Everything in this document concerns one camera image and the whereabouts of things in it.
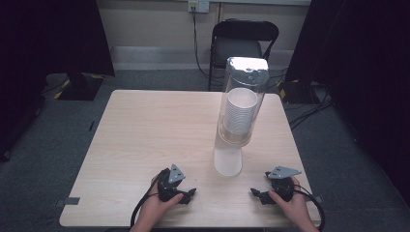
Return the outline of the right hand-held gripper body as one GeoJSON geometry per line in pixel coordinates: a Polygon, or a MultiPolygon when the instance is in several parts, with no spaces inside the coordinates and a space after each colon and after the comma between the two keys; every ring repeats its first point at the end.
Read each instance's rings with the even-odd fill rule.
{"type": "Polygon", "coordinates": [[[265,173],[271,182],[272,189],[286,202],[293,196],[294,182],[292,176],[300,175],[301,171],[289,167],[277,166],[265,173]]]}

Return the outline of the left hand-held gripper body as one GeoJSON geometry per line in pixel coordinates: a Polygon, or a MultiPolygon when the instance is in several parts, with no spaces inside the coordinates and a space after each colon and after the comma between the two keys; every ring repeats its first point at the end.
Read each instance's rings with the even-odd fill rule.
{"type": "Polygon", "coordinates": [[[184,191],[177,190],[177,187],[186,178],[185,174],[179,169],[176,164],[172,164],[170,168],[165,168],[158,179],[159,198],[162,202],[167,202],[179,193],[184,194],[184,191]]]}

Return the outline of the stack of white paper cups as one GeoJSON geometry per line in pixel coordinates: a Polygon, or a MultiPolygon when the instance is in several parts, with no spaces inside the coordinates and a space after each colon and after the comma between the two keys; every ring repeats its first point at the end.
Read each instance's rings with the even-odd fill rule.
{"type": "Polygon", "coordinates": [[[244,134],[250,130],[258,97],[247,88],[234,88],[227,94],[224,127],[234,134],[244,134]]]}

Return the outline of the clear cup dispenser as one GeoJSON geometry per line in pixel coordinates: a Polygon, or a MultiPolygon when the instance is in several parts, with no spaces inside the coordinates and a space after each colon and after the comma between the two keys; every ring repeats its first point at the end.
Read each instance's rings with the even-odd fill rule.
{"type": "Polygon", "coordinates": [[[248,57],[230,57],[227,59],[224,87],[220,102],[220,115],[213,151],[214,167],[223,176],[236,176],[242,170],[242,148],[250,141],[254,124],[264,99],[268,80],[269,71],[266,60],[248,57]],[[250,130],[244,134],[231,133],[223,124],[227,94],[234,88],[250,89],[258,97],[250,130]]]}

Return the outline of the person's left hand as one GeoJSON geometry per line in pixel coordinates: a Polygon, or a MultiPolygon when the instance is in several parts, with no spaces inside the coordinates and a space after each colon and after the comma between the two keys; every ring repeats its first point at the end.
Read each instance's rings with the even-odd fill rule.
{"type": "Polygon", "coordinates": [[[153,227],[162,219],[165,213],[173,206],[177,205],[181,198],[182,193],[174,196],[167,202],[162,202],[156,195],[158,191],[158,184],[155,179],[152,179],[153,187],[149,191],[149,197],[142,204],[136,222],[134,224],[150,224],[153,227]]]}

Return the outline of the person's right hand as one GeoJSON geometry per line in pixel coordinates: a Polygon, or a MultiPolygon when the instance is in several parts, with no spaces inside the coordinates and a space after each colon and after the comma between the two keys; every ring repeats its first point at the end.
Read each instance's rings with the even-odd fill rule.
{"type": "Polygon", "coordinates": [[[270,190],[271,198],[281,208],[286,217],[297,227],[298,225],[314,225],[311,221],[306,200],[296,192],[290,201],[284,201],[275,191],[270,190]]]}

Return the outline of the black stand base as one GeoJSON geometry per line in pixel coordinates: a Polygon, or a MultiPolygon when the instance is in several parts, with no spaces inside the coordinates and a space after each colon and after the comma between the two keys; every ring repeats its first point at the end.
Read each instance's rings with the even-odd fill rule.
{"type": "Polygon", "coordinates": [[[283,102],[293,104],[319,103],[314,90],[310,85],[305,85],[299,80],[280,81],[277,84],[279,96],[283,102]]]}
{"type": "Polygon", "coordinates": [[[97,74],[81,73],[66,80],[54,99],[61,101],[92,101],[97,95],[104,77],[97,74]]]}

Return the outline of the dark curtain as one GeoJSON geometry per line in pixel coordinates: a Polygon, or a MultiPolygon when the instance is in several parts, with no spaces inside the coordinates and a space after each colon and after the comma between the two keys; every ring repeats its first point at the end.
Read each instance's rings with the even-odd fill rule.
{"type": "Polygon", "coordinates": [[[330,86],[410,206],[410,0],[310,0],[286,78],[330,86]]]}
{"type": "Polygon", "coordinates": [[[0,0],[0,162],[52,73],[114,75],[97,0],[0,0]]]}

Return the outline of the black folding chair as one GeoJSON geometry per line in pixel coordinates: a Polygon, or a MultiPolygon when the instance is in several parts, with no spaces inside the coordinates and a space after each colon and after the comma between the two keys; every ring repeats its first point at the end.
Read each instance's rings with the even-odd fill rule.
{"type": "Polygon", "coordinates": [[[228,18],[212,31],[208,90],[219,82],[215,70],[224,70],[229,57],[251,57],[269,60],[279,35],[278,27],[265,20],[228,18]]]}

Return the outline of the white wall socket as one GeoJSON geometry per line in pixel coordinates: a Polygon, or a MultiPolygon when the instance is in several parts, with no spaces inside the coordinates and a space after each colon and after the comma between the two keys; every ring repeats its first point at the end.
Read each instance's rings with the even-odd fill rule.
{"type": "Polygon", "coordinates": [[[191,13],[207,14],[210,10],[210,2],[208,0],[189,0],[188,11],[191,13]]]}

